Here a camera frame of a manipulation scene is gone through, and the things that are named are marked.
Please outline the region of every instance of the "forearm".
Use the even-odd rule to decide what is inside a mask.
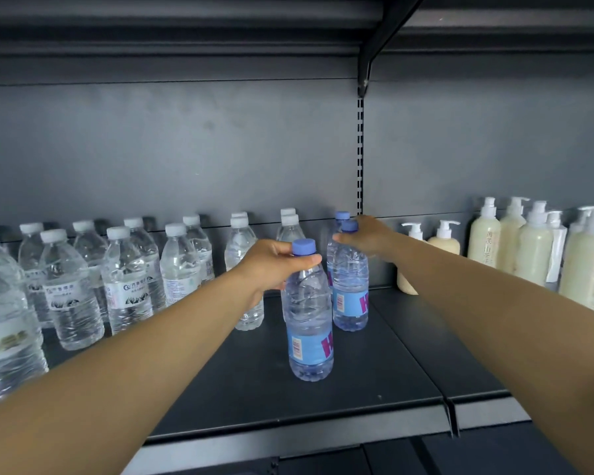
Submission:
[[[22,387],[0,404],[0,474],[120,473],[253,294],[226,273]]]
[[[392,234],[390,260],[583,472],[594,473],[594,312]]]

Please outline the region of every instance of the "shelf bracket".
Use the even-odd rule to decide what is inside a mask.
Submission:
[[[424,0],[395,0],[385,9],[379,26],[361,45],[358,53],[358,96],[363,98],[370,79],[372,62],[387,42],[413,15]]]

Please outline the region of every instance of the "hand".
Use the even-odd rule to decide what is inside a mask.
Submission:
[[[390,240],[394,231],[373,216],[358,215],[358,231],[356,233],[337,233],[333,235],[335,241],[344,245],[352,245],[368,256],[378,256],[388,260]]]
[[[292,244],[275,240],[258,240],[246,253],[237,271],[254,285],[253,308],[265,290],[284,288],[286,279],[295,271],[308,270],[321,263],[321,255],[293,256]]]

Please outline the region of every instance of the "blue label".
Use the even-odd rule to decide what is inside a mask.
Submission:
[[[304,365],[318,365],[334,356],[333,333],[293,335],[288,331],[288,356]]]
[[[367,290],[347,292],[333,288],[333,309],[346,317],[361,317],[367,313]]]

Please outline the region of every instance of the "pump bottle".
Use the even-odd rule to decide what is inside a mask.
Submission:
[[[451,238],[451,227],[449,226],[451,223],[456,225],[460,224],[460,222],[455,222],[453,220],[440,220],[440,228],[436,232],[436,236],[428,239],[427,243],[429,245],[437,246],[438,248],[442,248],[443,250],[459,255],[460,242]]]
[[[545,285],[552,252],[552,231],[548,228],[545,201],[535,201],[528,214],[527,223],[517,235],[517,253],[513,275]]]
[[[415,238],[416,240],[422,241],[422,231],[420,230],[420,223],[402,223],[404,227],[411,226],[411,230],[409,231],[409,236]],[[413,289],[413,287],[409,284],[407,279],[398,271],[398,275],[396,276],[396,285],[398,286],[399,290],[403,293],[408,295],[418,295],[418,292]]]
[[[519,229],[526,224],[526,219],[522,216],[524,207],[521,205],[521,202],[529,200],[530,198],[523,196],[511,197],[511,204],[506,210],[506,216],[500,220],[502,242],[497,251],[497,268],[506,273],[512,273],[515,266],[517,234],[519,233]]]
[[[587,219],[592,214],[594,206],[580,206],[578,207],[578,210],[578,220],[576,222],[570,223],[570,230],[568,230],[568,242],[566,243],[566,250],[563,254],[564,263],[568,263],[568,260],[572,256],[574,247],[585,230]]]
[[[594,211],[566,259],[559,294],[594,310]]]
[[[552,251],[550,252],[548,275],[545,278],[546,283],[556,283],[559,280],[563,246],[568,234],[568,229],[561,224],[562,213],[561,210],[550,210],[548,212],[548,228],[552,231]]]
[[[495,217],[495,198],[484,199],[481,215],[471,225],[467,257],[490,267],[497,266],[497,250],[500,243],[501,224]]]

